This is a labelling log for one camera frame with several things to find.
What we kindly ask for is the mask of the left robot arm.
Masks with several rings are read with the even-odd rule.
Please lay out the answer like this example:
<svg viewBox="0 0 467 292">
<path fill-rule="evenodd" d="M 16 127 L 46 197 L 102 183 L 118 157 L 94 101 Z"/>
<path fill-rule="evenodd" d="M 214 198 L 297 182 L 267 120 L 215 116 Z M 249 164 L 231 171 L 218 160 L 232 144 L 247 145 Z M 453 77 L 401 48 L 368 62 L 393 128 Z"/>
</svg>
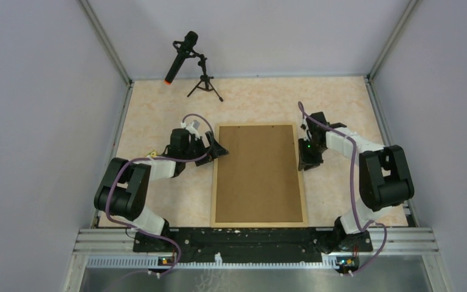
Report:
<svg viewBox="0 0 467 292">
<path fill-rule="evenodd" d="M 166 250 L 171 242 L 169 223 L 146 207 L 148 185 L 155 180 L 179 176 L 188 161 L 201 166 L 229 154 L 211 131 L 206 132 L 206 138 L 207 147 L 191 126 L 176 128 L 160 160 L 150 157 L 131 162 L 113 158 L 94 196 L 94 207 L 126 220 L 138 231 L 149 233 L 147 242 L 155 251 Z"/>
</svg>

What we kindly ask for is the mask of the brown backing board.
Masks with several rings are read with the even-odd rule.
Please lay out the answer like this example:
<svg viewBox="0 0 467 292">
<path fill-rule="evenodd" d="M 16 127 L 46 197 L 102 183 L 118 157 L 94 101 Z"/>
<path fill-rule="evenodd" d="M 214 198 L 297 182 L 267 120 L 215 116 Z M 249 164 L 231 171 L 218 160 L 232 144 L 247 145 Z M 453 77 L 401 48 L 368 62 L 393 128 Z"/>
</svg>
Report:
<svg viewBox="0 0 467 292">
<path fill-rule="evenodd" d="M 213 166 L 212 227 L 308 225 L 295 123 L 223 123 L 216 138 L 229 154 Z"/>
</svg>

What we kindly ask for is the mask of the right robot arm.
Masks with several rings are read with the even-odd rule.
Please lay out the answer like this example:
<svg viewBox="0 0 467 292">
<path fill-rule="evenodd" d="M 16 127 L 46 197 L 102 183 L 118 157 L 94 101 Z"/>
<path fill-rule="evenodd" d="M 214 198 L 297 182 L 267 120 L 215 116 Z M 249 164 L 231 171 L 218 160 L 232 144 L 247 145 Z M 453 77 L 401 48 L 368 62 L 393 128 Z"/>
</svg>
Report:
<svg viewBox="0 0 467 292">
<path fill-rule="evenodd" d="M 367 140 L 342 123 L 329 123 L 322 112 L 304 114 L 299 139 L 299 170 L 323 163 L 334 150 L 350 160 L 350 210 L 334 222 L 333 245 L 348 251 L 367 228 L 395 206 L 414 196 L 414 186 L 402 147 Z"/>
</svg>

